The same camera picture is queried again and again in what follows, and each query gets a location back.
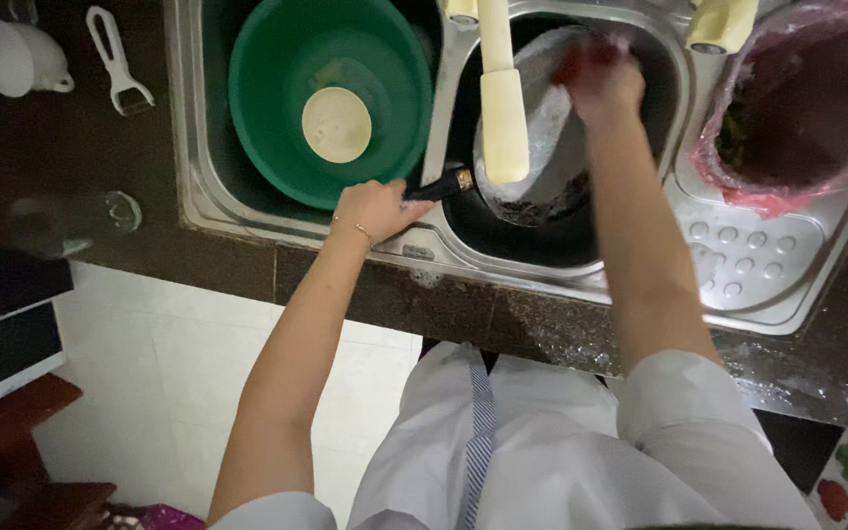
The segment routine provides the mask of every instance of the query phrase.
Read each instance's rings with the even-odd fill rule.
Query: white shirt
[[[469,344],[440,344],[421,359],[366,469],[348,529],[465,526],[474,362],[479,352]],[[619,400],[589,374],[509,355],[489,383],[497,430],[478,530],[820,528],[731,376],[701,355],[647,357]],[[236,508],[215,528],[335,530],[336,521],[312,495],[285,492]]]

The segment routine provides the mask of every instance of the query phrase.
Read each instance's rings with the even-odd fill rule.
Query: vegetable peeler
[[[100,32],[97,31],[98,17],[103,21],[110,53],[107,53],[107,46],[104,44]],[[132,116],[156,106],[156,100],[149,90],[130,76],[129,63],[126,62],[126,54],[124,53],[124,44],[120,39],[120,30],[117,28],[117,21],[113,18],[113,15],[100,6],[90,6],[90,9],[87,10],[87,27],[90,30],[93,43],[97,46],[97,51],[100,52],[100,57],[104,60],[106,70],[110,72],[110,100],[117,112],[124,117]],[[129,90],[137,90],[142,94],[142,97],[135,103],[124,106],[120,102],[120,94]]]

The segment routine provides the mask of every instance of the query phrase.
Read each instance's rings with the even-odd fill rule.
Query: pink plastic bag
[[[148,506],[139,523],[145,530],[205,530],[201,519],[165,504]]]
[[[848,189],[848,2],[796,3],[763,20],[727,63],[689,157],[726,203],[762,219]]]

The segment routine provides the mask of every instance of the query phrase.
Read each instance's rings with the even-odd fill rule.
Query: white cup
[[[75,87],[68,74],[64,50],[40,29],[0,20],[0,92],[21,97],[30,90],[70,92]]]

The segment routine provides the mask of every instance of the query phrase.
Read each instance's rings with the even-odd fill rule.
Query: countertop
[[[308,249],[193,230],[175,183],[162,2],[105,0],[130,69],[157,107],[129,118],[110,104],[109,76],[84,23],[89,2],[40,3],[40,26],[63,47],[70,94],[0,95],[0,241],[16,198],[118,189],[143,211],[134,233],[75,256],[114,269],[285,304],[315,257]],[[499,353],[617,375],[608,307],[370,261],[347,317]],[[749,403],[848,425],[848,253],[802,330],[763,337],[714,329]]]

